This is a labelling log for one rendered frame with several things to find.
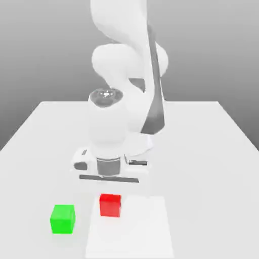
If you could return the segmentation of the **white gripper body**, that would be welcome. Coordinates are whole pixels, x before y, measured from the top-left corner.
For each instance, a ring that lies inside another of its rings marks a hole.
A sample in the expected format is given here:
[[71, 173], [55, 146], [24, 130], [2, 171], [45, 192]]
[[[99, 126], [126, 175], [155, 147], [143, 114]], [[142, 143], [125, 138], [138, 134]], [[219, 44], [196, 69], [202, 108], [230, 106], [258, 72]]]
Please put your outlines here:
[[148, 195], [150, 176], [146, 169], [125, 170], [116, 177], [89, 175], [86, 171], [75, 170], [71, 177], [79, 191], [91, 194]]

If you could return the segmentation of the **small red cube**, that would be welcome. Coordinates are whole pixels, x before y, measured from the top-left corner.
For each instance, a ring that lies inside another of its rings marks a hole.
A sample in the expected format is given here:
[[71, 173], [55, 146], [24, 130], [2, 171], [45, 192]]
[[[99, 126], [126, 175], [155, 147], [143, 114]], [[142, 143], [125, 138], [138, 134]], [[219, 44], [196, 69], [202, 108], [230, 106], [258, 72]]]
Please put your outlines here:
[[121, 196], [113, 194], [101, 194], [99, 198], [100, 215], [103, 217], [120, 217]]

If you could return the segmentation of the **small green cube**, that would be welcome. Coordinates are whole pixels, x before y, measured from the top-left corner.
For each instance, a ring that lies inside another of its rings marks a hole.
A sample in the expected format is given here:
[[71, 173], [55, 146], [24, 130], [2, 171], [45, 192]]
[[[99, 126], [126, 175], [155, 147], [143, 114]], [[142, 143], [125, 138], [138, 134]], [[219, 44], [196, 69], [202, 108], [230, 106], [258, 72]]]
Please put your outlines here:
[[71, 204], [56, 204], [50, 216], [53, 234], [72, 234], [75, 224], [75, 209]]

